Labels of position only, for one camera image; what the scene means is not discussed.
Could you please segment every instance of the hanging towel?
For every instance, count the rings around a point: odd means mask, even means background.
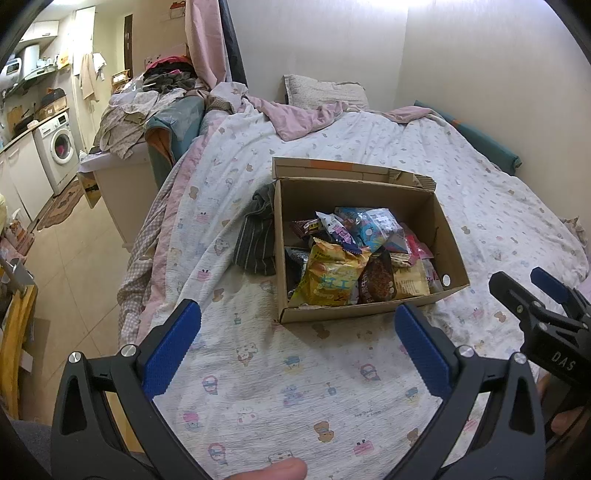
[[[96,72],[95,62],[92,53],[85,53],[82,56],[82,65],[80,66],[80,86],[82,88],[82,98],[84,100],[94,100],[96,97]]]

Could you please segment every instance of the storage box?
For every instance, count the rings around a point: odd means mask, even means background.
[[[68,101],[67,101],[66,97],[61,97],[61,98],[58,98],[57,100],[55,100],[54,102],[50,103],[49,105],[46,105],[45,107],[40,108],[39,111],[37,112],[37,116],[38,116],[39,120],[45,120],[46,118],[49,118],[52,115],[55,115],[56,112],[60,112],[61,110],[63,110],[67,106],[68,106]]]
[[[275,266],[279,321],[318,322],[393,312],[409,302],[416,306],[434,303],[470,282],[466,268],[430,177],[394,168],[332,160],[273,158],[275,185]],[[433,252],[433,265],[444,291],[424,297],[344,307],[288,307],[285,247],[301,247],[290,226],[292,220],[307,220],[316,211],[332,213],[336,207],[388,208],[406,223]]]

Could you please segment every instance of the striped cloth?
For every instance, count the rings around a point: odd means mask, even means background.
[[[232,261],[249,273],[275,275],[274,198],[275,183],[263,185],[246,209]]]

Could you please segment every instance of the pink curtain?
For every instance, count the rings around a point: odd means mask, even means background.
[[[187,0],[185,34],[199,78],[211,89],[224,82],[225,45],[217,0]]]

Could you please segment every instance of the washing machine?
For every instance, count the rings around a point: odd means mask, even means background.
[[[54,195],[59,195],[78,170],[78,153],[67,113],[61,113],[33,131],[37,152]]]

